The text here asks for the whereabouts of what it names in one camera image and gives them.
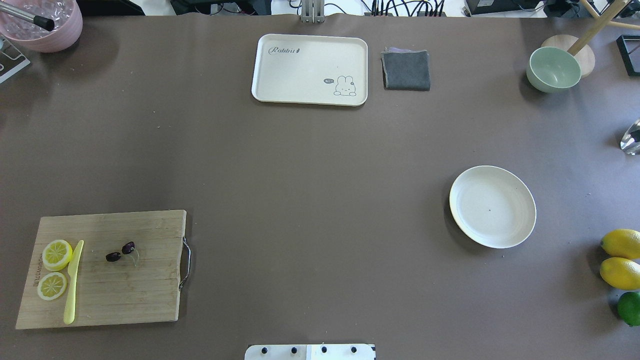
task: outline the wooden cutting board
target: wooden cutting board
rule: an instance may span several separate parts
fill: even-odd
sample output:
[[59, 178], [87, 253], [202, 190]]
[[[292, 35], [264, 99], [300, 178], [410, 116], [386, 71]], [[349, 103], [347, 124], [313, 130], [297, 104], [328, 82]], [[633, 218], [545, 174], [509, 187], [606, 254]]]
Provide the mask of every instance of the wooden cutting board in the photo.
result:
[[[37, 329], [117, 323], [178, 320], [180, 258], [186, 211], [144, 211], [43, 217], [33, 247], [16, 329]], [[76, 288], [76, 319], [62, 321], [67, 291], [52, 301], [42, 300], [37, 288], [49, 271], [42, 251], [64, 239], [75, 249], [84, 240]], [[140, 252], [138, 266], [124, 256], [109, 263], [105, 255], [122, 252], [129, 241]], [[67, 268], [60, 270], [67, 276]]]

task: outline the ice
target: ice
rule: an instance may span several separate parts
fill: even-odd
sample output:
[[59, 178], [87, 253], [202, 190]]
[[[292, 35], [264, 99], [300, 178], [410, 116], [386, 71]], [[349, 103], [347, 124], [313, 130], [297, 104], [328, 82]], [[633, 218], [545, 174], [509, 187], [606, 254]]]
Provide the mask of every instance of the ice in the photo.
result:
[[[74, 5], [64, 0], [36, 0], [33, 4], [25, 4], [22, 8], [32, 14], [53, 19], [55, 22], [53, 31], [56, 31], [69, 19]], [[13, 38], [34, 40], [51, 33], [30, 22], [6, 14], [1, 14], [0, 20], [4, 23], [3, 27], [7, 35]]]

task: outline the lemon slice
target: lemon slice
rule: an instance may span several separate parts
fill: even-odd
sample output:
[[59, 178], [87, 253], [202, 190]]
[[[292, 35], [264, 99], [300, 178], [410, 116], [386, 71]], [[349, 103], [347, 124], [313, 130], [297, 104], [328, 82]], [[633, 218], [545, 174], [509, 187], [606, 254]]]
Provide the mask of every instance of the lemon slice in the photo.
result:
[[42, 251], [42, 264], [48, 271], [60, 271], [69, 264], [73, 252], [65, 240], [54, 240]]
[[57, 299], [67, 289], [67, 278], [59, 272], [45, 275], [38, 283], [38, 296], [42, 300]]

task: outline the knife handle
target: knife handle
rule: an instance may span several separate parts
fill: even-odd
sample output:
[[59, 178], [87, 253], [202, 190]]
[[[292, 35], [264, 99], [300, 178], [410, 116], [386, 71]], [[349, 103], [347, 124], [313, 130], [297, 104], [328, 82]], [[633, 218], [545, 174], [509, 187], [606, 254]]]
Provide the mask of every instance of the knife handle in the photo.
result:
[[69, 325], [76, 319], [76, 276], [72, 276], [67, 289], [67, 303], [65, 304], [65, 324]]

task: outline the green lime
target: green lime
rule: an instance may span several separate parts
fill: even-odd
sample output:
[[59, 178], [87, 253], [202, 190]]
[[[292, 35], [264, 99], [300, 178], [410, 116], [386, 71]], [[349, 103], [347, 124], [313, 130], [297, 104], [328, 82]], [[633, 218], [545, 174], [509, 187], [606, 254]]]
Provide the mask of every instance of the green lime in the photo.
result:
[[618, 315], [629, 326], [640, 325], [640, 293], [624, 293], [618, 300]]

